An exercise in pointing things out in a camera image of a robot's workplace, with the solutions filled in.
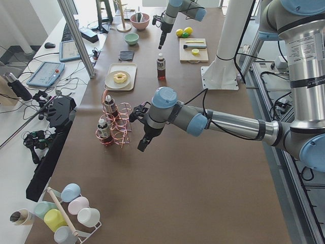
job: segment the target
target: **tablet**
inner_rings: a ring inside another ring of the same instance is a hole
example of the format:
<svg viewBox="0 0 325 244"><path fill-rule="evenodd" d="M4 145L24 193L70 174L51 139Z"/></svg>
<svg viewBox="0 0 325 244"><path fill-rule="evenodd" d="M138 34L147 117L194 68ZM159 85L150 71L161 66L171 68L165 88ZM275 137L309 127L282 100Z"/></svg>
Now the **tablet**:
<svg viewBox="0 0 325 244"><path fill-rule="evenodd" d="M65 65L56 62L43 62L41 66L32 74L27 85L49 87L63 72Z"/></svg>
<svg viewBox="0 0 325 244"><path fill-rule="evenodd" d="M60 42L59 60L67 62L80 59L80 54L74 40Z"/></svg>

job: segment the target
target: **green lime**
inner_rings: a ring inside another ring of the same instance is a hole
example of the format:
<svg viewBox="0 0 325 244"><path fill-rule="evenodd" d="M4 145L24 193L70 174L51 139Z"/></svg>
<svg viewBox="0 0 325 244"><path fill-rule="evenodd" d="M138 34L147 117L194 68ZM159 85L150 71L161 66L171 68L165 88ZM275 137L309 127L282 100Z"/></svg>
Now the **green lime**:
<svg viewBox="0 0 325 244"><path fill-rule="evenodd" d="M189 34L187 32L183 32L182 38L188 38L188 37L189 37Z"/></svg>

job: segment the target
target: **donut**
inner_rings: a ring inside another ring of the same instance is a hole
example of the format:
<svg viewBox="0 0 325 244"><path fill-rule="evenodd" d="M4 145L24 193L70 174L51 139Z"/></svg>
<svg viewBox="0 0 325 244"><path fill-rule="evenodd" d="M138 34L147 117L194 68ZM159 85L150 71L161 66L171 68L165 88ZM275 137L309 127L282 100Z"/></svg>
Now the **donut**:
<svg viewBox="0 0 325 244"><path fill-rule="evenodd" d="M127 76L123 72L118 72L113 76L114 82L121 84L127 81Z"/></svg>

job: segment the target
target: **brown table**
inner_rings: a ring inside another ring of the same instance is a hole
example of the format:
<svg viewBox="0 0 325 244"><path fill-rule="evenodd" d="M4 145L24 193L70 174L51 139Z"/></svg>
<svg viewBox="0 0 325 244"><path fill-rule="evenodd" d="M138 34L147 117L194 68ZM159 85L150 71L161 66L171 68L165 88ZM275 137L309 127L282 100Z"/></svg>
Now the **brown table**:
<svg viewBox="0 0 325 244"><path fill-rule="evenodd" d="M160 14L164 9L143 9ZM187 101L202 90L202 64L181 64L178 39L168 34L162 53L166 82L156 78L161 31L149 25L135 47L124 33L111 28L96 65L97 75L86 90L50 186L61 191L74 182L101 212L102 227L87 241L95 243L290 243L269 166L260 142L244 141L225 133L204 131L187 135L174 125L165 126L145 152L137 150L143 125L133 123L131 143L123 149L102 146L94 132L102 114L104 77L121 50L134 50L137 64L132 91L111 92L117 103L137 106L150 101L160 86L178 92ZM185 21L180 14L174 29L192 26L194 38L206 38L214 60L223 24L221 9L208 9L202 22ZM202 105L202 98L192 102ZM253 117L245 86L238 91L211 90L206 107ZM72 218L77 229L76 218ZM54 243L53 233L37 219L26 243Z"/></svg>

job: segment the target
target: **paper cup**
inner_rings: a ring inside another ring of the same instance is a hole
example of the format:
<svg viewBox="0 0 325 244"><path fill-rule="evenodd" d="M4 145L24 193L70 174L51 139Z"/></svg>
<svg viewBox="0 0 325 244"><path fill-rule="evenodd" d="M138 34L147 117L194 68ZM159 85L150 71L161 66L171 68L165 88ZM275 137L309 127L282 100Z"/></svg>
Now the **paper cup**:
<svg viewBox="0 0 325 244"><path fill-rule="evenodd" d="M89 207L88 199L85 197L77 197L75 200L69 203L68 211L72 215L77 215L81 209L86 207Z"/></svg>
<svg viewBox="0 0 325 244"><path fill-rule="evenodd" d="M78 212L79 223L87 227L94 227L100 221L101 214L96 208L86 207Z"/></svg>
<svg viewBox="0 0 325 244"><path fill-rule="evenodd" d="M32 225L35 220L35 215L23 208L19 210L20 218L14 222L14 225Z"/></svg>
<svg viewBox="0 0 325 244"><path fill-rule="evenodd" d="M61 192L61 199L63 202L71 202L80 196L81 190L77 184L68 184Z"/></svg>
<svg viewBox="0 0 325 244"><path fill-rule="evenodd" d="M59 227L54 234L54 240L58 244L75 244L77 239L68 226Z"/></svg>
<svg viewBox="0 0 325 244"><path fill-rule="evenodd" d="M59 227L66 226L67 223L64 220L61 212L57 209L49 210L44 216L44 223L55 232Z"/></svg>
<svg viewBox="0 0 325 244"><path fill-rule="evenodd" d="M51 210L51 209L57 209L57 206L53 202L46 202L42 201L39 202L35 208L34 208L34 213L37 217L39 217L41 220L44 220L45 214Z"/></svg>

